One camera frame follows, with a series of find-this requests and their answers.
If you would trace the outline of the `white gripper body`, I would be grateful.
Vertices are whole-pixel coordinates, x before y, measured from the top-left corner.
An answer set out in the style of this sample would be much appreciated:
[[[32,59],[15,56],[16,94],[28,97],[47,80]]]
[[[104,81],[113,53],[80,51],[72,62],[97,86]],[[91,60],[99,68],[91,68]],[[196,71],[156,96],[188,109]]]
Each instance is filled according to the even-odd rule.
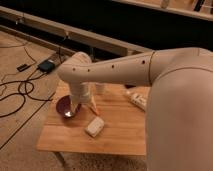
[[[70,84],[71,104],[86,104],[91,101],[92,93],[88,83]]]

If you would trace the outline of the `white orange gripper finger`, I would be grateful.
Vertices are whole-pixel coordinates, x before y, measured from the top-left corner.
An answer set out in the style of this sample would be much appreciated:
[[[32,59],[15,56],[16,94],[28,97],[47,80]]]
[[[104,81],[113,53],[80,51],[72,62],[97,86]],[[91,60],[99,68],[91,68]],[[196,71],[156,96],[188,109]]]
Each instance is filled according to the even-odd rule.
[[[87,106],[89,107],[89,109],[97,116],[100,115],[100,112],[97,108],[97,105],[95,103],[95,101],[93,99],[91,99],[88,103],[87,103]]]

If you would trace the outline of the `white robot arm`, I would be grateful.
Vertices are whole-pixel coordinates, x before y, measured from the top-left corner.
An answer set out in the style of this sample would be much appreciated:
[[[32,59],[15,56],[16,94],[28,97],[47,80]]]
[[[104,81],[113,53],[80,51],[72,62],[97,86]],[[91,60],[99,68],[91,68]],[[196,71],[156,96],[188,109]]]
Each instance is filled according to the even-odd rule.
[[[90,82],[148,86],[148,171],[213,171],[213,52],[192,47],[92,62],[77,52],[58,69],[72,104],[90,99]]]

